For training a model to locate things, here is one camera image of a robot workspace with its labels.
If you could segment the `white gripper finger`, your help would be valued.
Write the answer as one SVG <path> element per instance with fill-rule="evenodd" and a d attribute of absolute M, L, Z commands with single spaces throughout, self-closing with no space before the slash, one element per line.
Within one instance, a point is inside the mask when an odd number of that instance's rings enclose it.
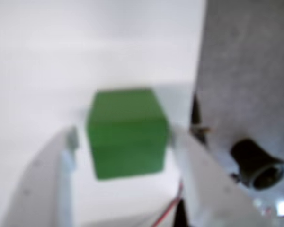
<path fill-rule="evenodd" d="M 250 197 L 188 131 L 173 127 L 172 147 L 183 182 L 189 224 L 194 227 L 259 226 L 259 213 Z"/>
<path fill-rule="evenodd" d="M 78 147 L 74 126 L 46 143 L 24 170 L 1 226 L 74 226 L 71 177 Z"/>

